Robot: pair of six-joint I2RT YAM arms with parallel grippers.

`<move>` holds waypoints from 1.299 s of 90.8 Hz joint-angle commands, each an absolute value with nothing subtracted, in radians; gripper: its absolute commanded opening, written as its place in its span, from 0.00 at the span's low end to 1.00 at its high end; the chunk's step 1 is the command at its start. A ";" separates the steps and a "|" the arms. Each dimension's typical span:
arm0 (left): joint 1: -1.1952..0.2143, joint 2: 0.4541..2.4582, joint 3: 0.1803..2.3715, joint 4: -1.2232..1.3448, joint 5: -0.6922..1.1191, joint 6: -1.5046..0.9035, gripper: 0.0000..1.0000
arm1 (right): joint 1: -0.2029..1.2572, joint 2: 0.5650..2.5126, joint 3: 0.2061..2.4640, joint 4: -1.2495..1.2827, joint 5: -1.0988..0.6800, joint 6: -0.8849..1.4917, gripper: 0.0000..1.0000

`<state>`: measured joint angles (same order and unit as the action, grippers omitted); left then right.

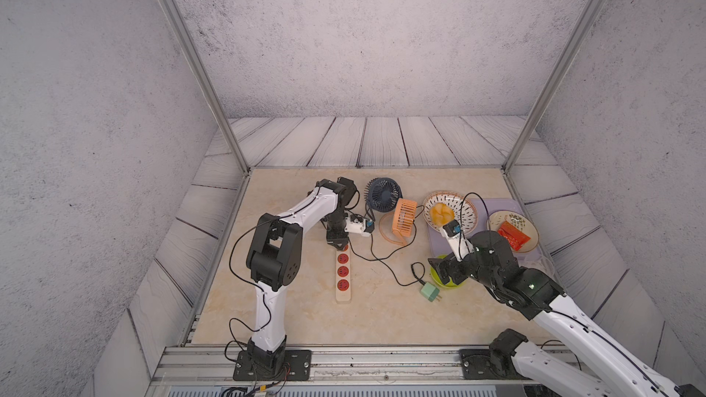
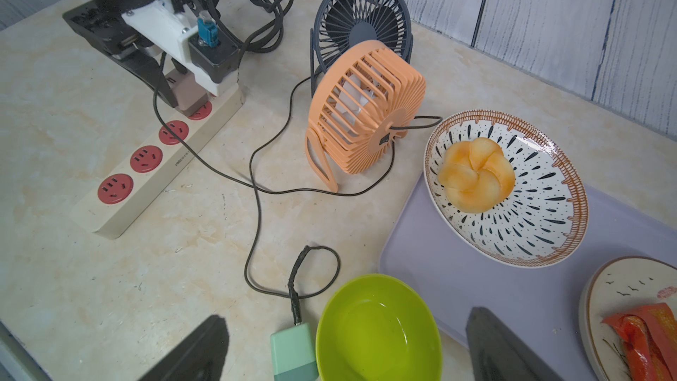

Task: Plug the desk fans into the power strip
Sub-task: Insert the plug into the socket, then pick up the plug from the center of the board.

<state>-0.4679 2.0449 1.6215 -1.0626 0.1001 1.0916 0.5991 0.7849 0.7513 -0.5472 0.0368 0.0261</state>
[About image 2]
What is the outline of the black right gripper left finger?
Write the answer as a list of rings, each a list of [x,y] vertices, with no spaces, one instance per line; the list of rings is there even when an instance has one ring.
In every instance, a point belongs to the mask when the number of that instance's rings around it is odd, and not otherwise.
[[[211,315],[140,380],[219,381],[229,341],[226,320]]]

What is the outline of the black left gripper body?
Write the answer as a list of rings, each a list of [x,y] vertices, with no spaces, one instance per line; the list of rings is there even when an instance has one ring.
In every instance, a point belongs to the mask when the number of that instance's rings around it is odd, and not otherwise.
[[[219,27],[206,0],[90,0],[63,19],[171,108],[198,108],[203,98],[180,97],[164,75],[166,59],[215,97],[237,85],[243,46]]]

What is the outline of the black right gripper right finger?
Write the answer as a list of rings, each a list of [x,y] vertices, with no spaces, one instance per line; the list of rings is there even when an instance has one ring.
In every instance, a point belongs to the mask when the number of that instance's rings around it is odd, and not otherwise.
[[[562,380],[491,310],[472,308],[465,331],[475,380]]]

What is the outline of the pink usb power adapter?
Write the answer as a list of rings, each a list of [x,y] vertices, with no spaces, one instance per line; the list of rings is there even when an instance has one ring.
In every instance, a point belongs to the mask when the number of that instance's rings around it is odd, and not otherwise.
[[[209,93],[197,84],[192,72],[185,74],[174,69],[165,76],[171,92],[175,95],[175,109],[185,116],[192,116],[209,100]]]

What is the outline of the white red power strip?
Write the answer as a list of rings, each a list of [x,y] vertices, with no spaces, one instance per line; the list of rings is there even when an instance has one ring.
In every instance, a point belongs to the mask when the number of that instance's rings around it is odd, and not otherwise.
[[[105,238],[121,236],[244,104],[237,85],[207,98],[199,119],[171,116],[74,206],[72,220]]]

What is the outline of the orange desk fan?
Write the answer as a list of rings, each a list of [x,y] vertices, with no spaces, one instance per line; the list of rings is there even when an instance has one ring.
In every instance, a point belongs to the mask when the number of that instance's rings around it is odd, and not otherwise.
[[[338,57],[310,104],[306,155],[330,192],[337,192],[331,162],[349,175],[374,165],[421,107],[427,83],[384,43],[360,42]]]

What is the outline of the green usb power adapter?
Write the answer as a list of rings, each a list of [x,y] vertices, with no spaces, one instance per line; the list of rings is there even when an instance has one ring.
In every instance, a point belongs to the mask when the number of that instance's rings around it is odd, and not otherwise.
[[[308,323],[270,337],[275,381],[314,381],[319,378],[316,350]]]

